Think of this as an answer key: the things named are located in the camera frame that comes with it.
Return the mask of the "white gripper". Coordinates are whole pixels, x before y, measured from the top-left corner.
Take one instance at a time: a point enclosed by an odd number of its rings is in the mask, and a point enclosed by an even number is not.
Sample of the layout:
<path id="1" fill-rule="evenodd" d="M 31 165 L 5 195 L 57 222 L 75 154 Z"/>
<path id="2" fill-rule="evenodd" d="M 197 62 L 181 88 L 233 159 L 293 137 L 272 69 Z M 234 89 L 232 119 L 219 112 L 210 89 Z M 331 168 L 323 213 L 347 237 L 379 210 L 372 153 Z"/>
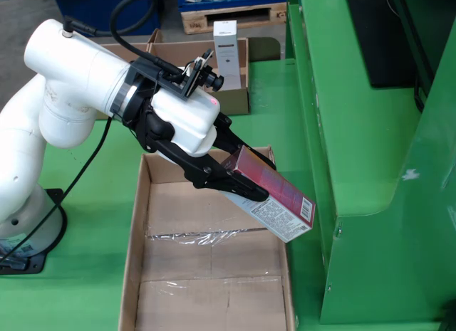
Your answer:
<path id="1" fill-rule="evenodd" d="M 213 145 L 230 154 L 246 147 L 276 170 L 269 158 L 231 131 L 232 120 L 220 112 L 216 98 L 197 88 L 187 100 L 182 100 L 162 88 L 154 95 L 151 105 L 155 112 L 146 110 L 140 118 L 140 144 L 146 151 L 159 152 L 177 164 L 183 169 L 185 179 L 197 189 L 216 189 L 252 201 L 265 201 L 269 197 L 266 189 L 224 168 L 207 154 Z"/>

